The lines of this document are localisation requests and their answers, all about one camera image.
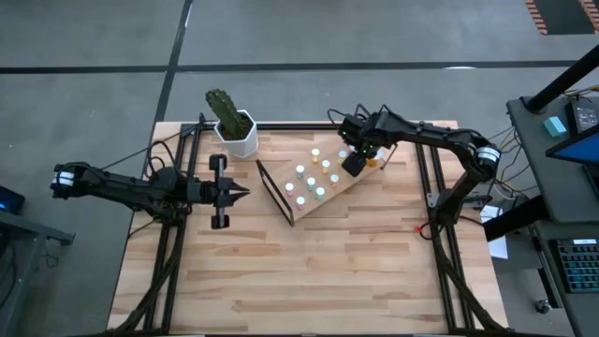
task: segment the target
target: gray concrete floor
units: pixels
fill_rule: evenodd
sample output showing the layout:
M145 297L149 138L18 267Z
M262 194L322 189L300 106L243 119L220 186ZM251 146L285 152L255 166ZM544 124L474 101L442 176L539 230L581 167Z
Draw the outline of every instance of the gray concrete floor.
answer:
M0 0L0 67L165 65L182 6L183 0ZM180 65L570 60L598 40L539 35L521 0L196 0ZM203 93L221 87L258 121L323 120L328 108L387 103L409 119L455 119L490 136L509 126L507 99L534 94L562 71L186 73L175 77L166 120L212 117ZM598 75L578 85L596 83ZM0 184L27 197L25 216L77 232L71 247L49 245L61 261L51 270L40 264L23 336L106 327L131 212L96 198L52 199L51 171L74 160L101 166L146 146L163 78L0 75ZM141 163L136 158L115 170L139 175ZM510 172L525 165L522 154ZM515 185L534 185L532 174ZM544 294L518 261L512 256L495 266L510 326L571 334L562 311L533 310ZM526 291L516 286L521 280Z

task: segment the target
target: white plant pot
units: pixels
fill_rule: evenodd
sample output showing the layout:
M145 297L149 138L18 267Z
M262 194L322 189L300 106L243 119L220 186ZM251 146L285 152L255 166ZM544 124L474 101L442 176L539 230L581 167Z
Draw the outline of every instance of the white plant pot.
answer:
M226 150L229 154L235 155L238 158L247 158L258 151L258 132L256 128L256 122L246 110L237 110L238 113L242 113L252 121L252 128L248 132L245 139L240 140L225 140L221 135L221 121L218 121L214 127L214 132L218 135L218 138L225 144Z

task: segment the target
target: computer monitor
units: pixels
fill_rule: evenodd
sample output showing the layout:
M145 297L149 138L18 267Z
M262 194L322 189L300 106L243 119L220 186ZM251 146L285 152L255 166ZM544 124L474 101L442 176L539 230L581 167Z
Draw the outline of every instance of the computer monitor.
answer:
M599 125L548 149L546 156L599 167Z

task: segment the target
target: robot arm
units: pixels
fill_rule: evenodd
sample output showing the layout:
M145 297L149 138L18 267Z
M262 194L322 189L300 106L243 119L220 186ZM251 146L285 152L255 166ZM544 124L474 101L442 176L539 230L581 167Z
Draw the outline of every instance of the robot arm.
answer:
M226 156L210 157L214 182L188 179L176 168L161 168L148 181L110 173L84 162L56 165L51 182L54 198L95 196L124 204L133 211L146 211L160 222L174 221L192 204L211 204L216 208L212 229L229 227L224 208L249 194L245 187L223 177ZM241 193L230 194L230 191Z
M441 192L433 208L435 221L443 225L455 223L466 196L479 183L495 177L501 156L495 145L474 130L451 129L424 122L411 123L386 106L372 114L367 112L367 116L346 115L339 135L355 149L342 164L354 177L362 171L366 160L374 158L381 147L389 149L399 141L430 145L453 152L465 172L451 189Z

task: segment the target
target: black table leg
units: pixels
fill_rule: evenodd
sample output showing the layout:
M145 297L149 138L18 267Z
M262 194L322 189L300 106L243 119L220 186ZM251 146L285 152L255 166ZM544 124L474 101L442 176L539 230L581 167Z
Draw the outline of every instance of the black table leg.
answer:
M493 241L503 235L528 226L537 220L549 219L549 213L542 196L536 196L501 216L485 223L487 241Z

